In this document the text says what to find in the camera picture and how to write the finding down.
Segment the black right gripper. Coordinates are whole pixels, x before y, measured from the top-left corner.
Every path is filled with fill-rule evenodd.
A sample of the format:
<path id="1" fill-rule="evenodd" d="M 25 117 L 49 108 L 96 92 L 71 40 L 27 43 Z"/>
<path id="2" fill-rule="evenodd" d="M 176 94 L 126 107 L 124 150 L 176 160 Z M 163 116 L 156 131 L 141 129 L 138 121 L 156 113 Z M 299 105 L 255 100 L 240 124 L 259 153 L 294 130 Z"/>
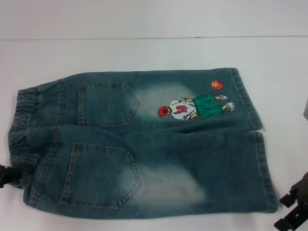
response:
<path id="1" fill-rule="evenodd" d="M 289 208 L 297 201 L 295 212 L 290 212 L 284 218 L 274 223 L 274 227 L 280 231 L 295 231 L 308 219 L 308 173 L 293 185 L 285 196 L 280 199 L 280 203 Z"/>

